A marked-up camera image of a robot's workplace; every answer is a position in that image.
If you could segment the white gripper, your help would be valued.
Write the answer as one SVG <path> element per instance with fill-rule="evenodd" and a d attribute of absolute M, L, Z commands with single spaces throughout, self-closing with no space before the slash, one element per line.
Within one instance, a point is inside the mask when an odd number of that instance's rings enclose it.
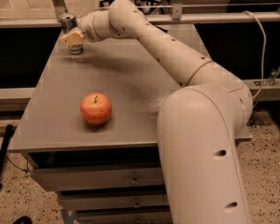
<path fill-rule="evenodd" d="M 84 36 L 90 42 L 100 42 L 102 38 L 98 36 L 93 25 L 95 12 L 88 14 L 78 21 L 78 28 L 70 30 L 68 33 L 61 36 L 60 40 L 66 46 L 81 45 L 84 42 Z"/>

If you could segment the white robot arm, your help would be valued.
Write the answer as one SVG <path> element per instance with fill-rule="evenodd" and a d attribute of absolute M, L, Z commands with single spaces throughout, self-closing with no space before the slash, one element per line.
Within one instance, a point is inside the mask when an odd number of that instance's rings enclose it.
<path fill-rule="evenodd" d="M 166 34 L 129 0 L 92 12 L 65 33 L 66 45 L 129 37 L 179 85 L 157 118 L 161 168 L 174 224 L 252 224 L 236 138 L 252 113 L 237 76 Z"/>

